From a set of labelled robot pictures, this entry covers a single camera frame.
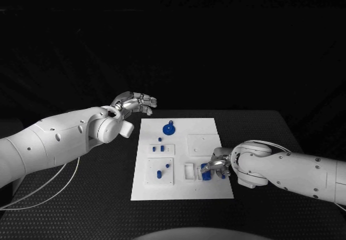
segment gray mat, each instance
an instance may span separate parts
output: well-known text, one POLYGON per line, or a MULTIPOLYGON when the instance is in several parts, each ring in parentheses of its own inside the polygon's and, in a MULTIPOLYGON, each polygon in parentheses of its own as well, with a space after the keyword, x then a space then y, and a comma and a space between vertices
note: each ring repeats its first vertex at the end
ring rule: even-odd
MULTIPOLYGON (((133 114, 131 137, 118 136, 81 157, 65 191, 43 205, 7 211, 0 239, 133 239, 182 227, 234 229, 271 239, 345 240, 346 222, 333 203, 300 196, 272 184, 248 189, 229 178, 235 199, 130 201, 141 118, 133 114)), ((301 153, 284 119, 275 111, 156 110, 150 118, 215 118, 223 147, 264 140, 301 153)), ((59 177, 16 207, 49 198, 66 184, 76 161, 59 177)), ((29 194, 61 167, 30 174, 16 198, 29 194)))

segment hole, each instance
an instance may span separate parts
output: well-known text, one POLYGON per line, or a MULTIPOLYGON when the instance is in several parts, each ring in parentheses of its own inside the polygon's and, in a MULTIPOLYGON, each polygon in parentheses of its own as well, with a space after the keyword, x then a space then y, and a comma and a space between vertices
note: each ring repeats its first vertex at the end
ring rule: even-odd
POLYGON ((55 134, 55 139, 56 139, 56 141, 59 142, 61 141, 61 139, 62 139, 62 136, 61 136, 61 134, 58 133, 58 134, 55 134))
POLYGON ((84 127, 82 126, 78 126, 78 131, 79 131, 79 133, 84 133, 84 127))

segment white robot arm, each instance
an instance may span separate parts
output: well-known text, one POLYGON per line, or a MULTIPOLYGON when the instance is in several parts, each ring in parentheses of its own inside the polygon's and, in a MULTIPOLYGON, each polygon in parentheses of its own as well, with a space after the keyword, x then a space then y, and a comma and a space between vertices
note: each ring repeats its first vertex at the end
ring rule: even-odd
POLYGON ((202 173, 216 170, 229 175, 232 166, 238 183, 248 188, 268 181, 281 189, 307 197, 346 205, 346 162, 290 151, 272 154, 261 141, 247 141, 234 149, 219 147, 202 173))
POLYGON ((26 174, 66 164, 118 134, 128 138, 134 125, 124 119, 131 112, 151 115, 156 106, 156 98, 127 91, 110 106, 50 116, 0 139, 0 188, 26 174))

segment black wall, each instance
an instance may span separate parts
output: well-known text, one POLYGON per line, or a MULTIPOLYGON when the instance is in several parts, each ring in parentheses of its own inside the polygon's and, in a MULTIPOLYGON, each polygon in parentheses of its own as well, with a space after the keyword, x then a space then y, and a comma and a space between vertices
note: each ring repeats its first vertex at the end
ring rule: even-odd
POLYGON ((27 127, 130 90, 159 109, 277 110, 304 151, 346 159, 345 10, 267 7, 7 7, 1 117, 27 127))

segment table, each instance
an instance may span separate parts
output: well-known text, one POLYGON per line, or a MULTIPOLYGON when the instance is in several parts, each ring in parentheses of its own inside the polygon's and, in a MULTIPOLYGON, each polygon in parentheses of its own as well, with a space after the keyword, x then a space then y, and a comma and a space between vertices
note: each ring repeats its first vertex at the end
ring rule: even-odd
MULTIPOLYGON (((337 206, 278 189, 272 184, 249 189, 229 178, 235 199, 130 201, 141 118, 215 118, 223 147, 264 140, 303 150, 275 111, 156 110, 133 114, 130 138, 118 136, 81 157, 76 176, 65 191, 43 205, 7 211, 0 220, 0 239, 133 239, 183 227, 244 231, 271 239, 346 239, 346 221, 337 206)), ((66 184, 76 161, 23 203, 49 198, 66 184)), ((52 168, 26 176, 14 198, 29 194, 53 176, 52 168)))

